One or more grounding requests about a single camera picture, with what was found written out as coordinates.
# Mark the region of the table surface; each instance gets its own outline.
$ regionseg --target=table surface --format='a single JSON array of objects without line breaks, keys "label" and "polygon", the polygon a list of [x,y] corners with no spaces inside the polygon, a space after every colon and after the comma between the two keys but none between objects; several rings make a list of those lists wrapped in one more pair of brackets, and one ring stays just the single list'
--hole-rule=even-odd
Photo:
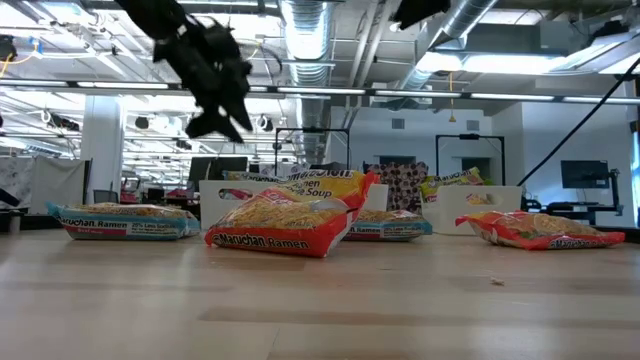
[{"label": "table surface", "polygon": [[[2,359],[638,359],[640,246],[343,242],[326,259],[0,236]],[[504,286],[491,284],[491,277]]]}]

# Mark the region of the blue ramen package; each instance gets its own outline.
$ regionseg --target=blue ramen package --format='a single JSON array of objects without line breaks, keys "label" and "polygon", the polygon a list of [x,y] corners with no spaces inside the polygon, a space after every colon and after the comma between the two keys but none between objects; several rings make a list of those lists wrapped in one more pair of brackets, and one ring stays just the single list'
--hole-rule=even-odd
[{"label": "blue ramen package", "polygon": [[155,205],[58,206],[47,204],[74,239],[177,240],[200,233],[200,223],[188,211]]},{"label": "blue ramen package", "polygon": [[344,240],[410,241],[431,234],[431,224],[406,210],[362,210]]}]

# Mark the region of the computer screen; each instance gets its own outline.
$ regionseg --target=computer screen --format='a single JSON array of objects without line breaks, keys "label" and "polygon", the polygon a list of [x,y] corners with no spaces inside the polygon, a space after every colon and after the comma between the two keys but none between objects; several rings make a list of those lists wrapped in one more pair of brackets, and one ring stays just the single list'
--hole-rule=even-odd
[{"label": "computer screen", "polygon": [[164,197],[164,189],[149,189],[147,190],[147,199],[155,202],[162,202]]},{"label": "computer screen", "polygon": [[191,159],[189,181],[195,185],[195,191],[200,191],[200,180],[224,180],[222,171],[247,171],[247,157],[217,158],[202,157]]},{"label": "computer screen", "polygon": [[606,161],[569,161],[560,163],[565,189],[608,189],[609,164]]}]

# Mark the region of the white box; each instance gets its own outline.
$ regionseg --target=white box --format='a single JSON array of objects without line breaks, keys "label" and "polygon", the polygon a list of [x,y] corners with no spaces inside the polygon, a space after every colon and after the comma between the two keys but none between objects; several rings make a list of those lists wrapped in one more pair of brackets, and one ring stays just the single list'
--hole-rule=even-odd
[{"label": "white box", "polygon": [[[469,194],[487,196],[491,205],[472,205]],[[431,223],[433,232],[444,235],[474,235],[468,223],[456,226],[458,217],[485,211],[514,212],[520,209],[522,188],[519,186],[448,185],[438,188],[438,200],[422,202],[422,216]]]}]

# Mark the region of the yellow noodle package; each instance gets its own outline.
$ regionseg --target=yellow noodle package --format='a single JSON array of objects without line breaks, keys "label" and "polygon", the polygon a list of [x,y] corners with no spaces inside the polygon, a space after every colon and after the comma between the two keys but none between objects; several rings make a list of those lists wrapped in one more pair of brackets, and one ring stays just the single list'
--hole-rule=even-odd
[{"label": "yellow noodle package", "polygon": [[477,167],[448,176],[427,176],[427,180],[420,184],[424,201],[435,202],[438,197],[438,188],[443,185],[484,185],[484,181]]}]

